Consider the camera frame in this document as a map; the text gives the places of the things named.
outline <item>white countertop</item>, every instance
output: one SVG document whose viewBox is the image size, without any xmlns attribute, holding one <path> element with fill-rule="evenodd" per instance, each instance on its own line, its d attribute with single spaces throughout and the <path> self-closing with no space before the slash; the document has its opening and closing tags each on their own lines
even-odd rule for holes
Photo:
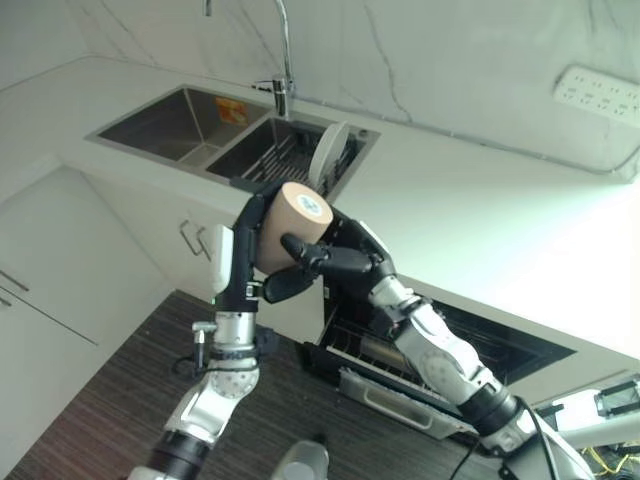
<svg viewBox="0 0 640 480">
<path fill-rule="evenodd" d="M 181 84 L 271 103 L 245 87 L 92 57 L 1 91 L 0 203 L 65 163 L 239 212 L 244 192 L 84 140 Z M 320 105 L 293 109 L 382 134 L 335 205 L 366 221 L 423 293 L 640 358 L 638 187 Z"/>
</svg>

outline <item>chrome faucet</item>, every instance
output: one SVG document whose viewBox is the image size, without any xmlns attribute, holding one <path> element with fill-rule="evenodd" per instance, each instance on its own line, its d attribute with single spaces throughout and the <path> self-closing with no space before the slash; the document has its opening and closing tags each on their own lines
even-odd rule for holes
<svg viewBox="0 0 640 480">
<path fill-rule="evenodd" d="M 295 91 L 295 83 L 293 81 L 293 73 L 291 70 L 291 45 L 289 42 L 289 18 L 287 17 L 287 8 L 284 0 L 274 0 L 280 15 L 280 30 L 282 35 L 282 53 L 284 55 L 284 75 L 277 74 L 273 76 L 273 96 L 276 103 L 276 111 L 278 115 L 289 118 L 289 107 L 291 98 Z M 212 15 L 212 0 L 203 0 L 203 13 L 206 17 Z"/>
</svg>

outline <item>sink basin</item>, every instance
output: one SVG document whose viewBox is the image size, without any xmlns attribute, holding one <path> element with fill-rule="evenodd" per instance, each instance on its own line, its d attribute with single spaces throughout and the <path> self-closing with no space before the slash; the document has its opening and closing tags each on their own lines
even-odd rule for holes
<svg viewBox="0 0 640 480">
<path fill-rule="evenodd" d="M 87 138 L 243 190 L 284 178 L 333 200 L 379 134 L 349 126 L 338 161 L 311 185 L 309 165 L 331 123 L 297 112 L 284 120 L 266 105 L 183 86 Z"/>
<path fill-rule="evenodd" d="M 228 178 L 247 190 L 284 178 L 306 184 L 327 196 L 354 163 L 372 132 L 350 134 L 340 158 L 321 185 L 309 182 L 309 165 L 326 126 L 299 120 L 269 118 L 256 126 L 231 149 L 221 154 L 207 172 Z"/>
<path fill-rule="evenodd" d="M 269 108 L 180 88 L 97 134 L 100 139 L 185 164 L 211 158 Z"/>
</svg>

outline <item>white marble wall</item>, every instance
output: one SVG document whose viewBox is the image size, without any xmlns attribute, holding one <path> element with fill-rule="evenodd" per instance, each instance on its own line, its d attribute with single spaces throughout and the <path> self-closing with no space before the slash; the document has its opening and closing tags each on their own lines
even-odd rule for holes
<svg viewBox="0 0 640 480">
<path fill-rule="evenodd" d="M 271 0 L 65 0 L 91 51 L 241 84 L 281 70 Z M 305 98 L 611 168 L 640 130 L 554 102 L 582 64 L 640 81 L 637 0 L 286 0 Z"/>
<path fill-rule="evenodd" d="M 64 0 L 0 0 L 0 89 L 87 52 Z"/>
</svg>

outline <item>wooden floor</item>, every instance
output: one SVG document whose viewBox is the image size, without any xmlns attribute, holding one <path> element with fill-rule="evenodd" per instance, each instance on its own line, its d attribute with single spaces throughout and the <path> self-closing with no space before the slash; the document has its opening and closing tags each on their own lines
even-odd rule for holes
<svg viewBox="0 0 640 480">
<path fill-rule="evenodd" d="M 7 478 L 115 480 L 144 462 L 189 387 L 170 365 L 191 351 L 191 322 L 207 317 L 206 306 L 169 297 Z M 447 479 L 466 451 L 342 397 L 304 373 L 293 343 L 283 339 L 263 361 L 258 387 L 236 410 L 201 478 L 268 479 L 293 443 L 318 433 L 328 437 L 332 480 Z M 495 480 L 496 468 L 473 456 L 456 479 Z"/>
</svg>

